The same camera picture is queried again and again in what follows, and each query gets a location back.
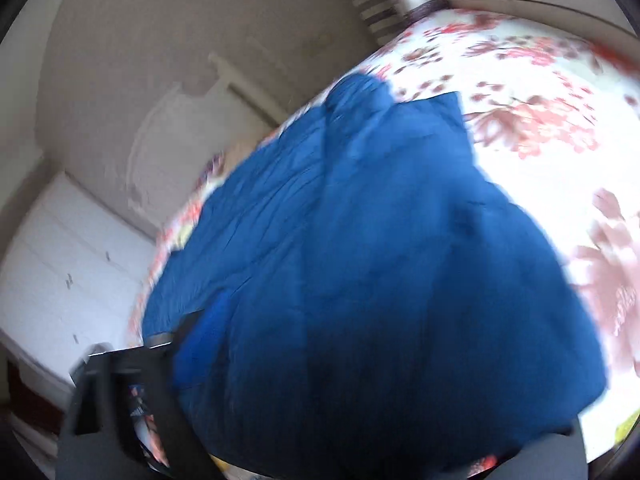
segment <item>white dresser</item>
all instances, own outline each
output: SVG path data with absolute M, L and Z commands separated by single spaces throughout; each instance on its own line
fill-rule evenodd
M 129 313 L 154 253 L 144 235 L 63 173 L 38 198 L 0 270 L 0 344 L 24 383 L 64 408 L 89 346 L 127 345 Z

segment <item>white wall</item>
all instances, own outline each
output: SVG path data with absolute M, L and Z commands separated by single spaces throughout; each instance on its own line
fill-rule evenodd
M 63 0 L 40 77 L 38 142 L 107 207 L 155 235 L 154 222 L 132 206 L 139 196 L 127 182 L 132 149 L 175 86 L 192 100 L 210 89 L 211 53 L 290 114 L 375 48 L 350 0 Z M 258 134 L 212 124 L 204 160 Z M 190 165 L 195 176 L 203 159 Z
M 40 69 L 61 2 L 29 0 L 0 43 L 2 152 L 12 149 L 16 144 L 28 144 L 34 139 Z
M 0 208 L 11 200 L 22 181 L 43 159 L 42 150 L 33 136 L 11 144 L 0 153 Z

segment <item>bedding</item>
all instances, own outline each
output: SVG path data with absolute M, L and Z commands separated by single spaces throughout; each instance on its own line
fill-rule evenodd
M 196 311 L 180 405 L 207 450 L 274 478 L 431 478 L 570 428 L 606 382 L 553 249 L 475 167 L 457 94 L 397 103 L 369 75 L 209 197 L 143 338 Z
M 511 16 L 465 9 L 421 20 L 354 68 L 386 80 L 397 101 L 459 92 L 476 164 L 545 232 L 593 316 L 609 368 L 607 394 L 582 416 L 588 458 L 613 445 L 640 405 L 638 243 L 640 72 L 597 44 Z M 263 141 L 281 132 L 329 89 Z M 159 237 L 132 314 L 225 180 L 217 156 Z

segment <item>blue cloth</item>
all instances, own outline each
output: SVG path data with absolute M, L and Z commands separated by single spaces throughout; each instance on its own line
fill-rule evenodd
M 189 342 L 206 373 L 176 364 L 181 405 L 211 453 L 284 480 L 424 479 L 569 426 L 605 386 L 554 251 L 475 168 L 457 95 L 396 104 L 363 75 L 212 194 L 143 335 L 201 309 L 220 312 Z

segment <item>floral bedsheet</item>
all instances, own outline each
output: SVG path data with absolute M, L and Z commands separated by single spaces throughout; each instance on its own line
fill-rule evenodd
M 610 449 L 640 407 L 640 70 L 539 23 L 451 9 L 415 23 L 353 72 L 386 80 L 398 101 L 459 92 L 478 166 L 546 233 L 599 328 L 609 389 L 581 422 L 589 460 Z M 223 184 L 223 165 L 223 155 L 213 158 L 159 235 L 130 320 L 135 343 L 148 294 Z

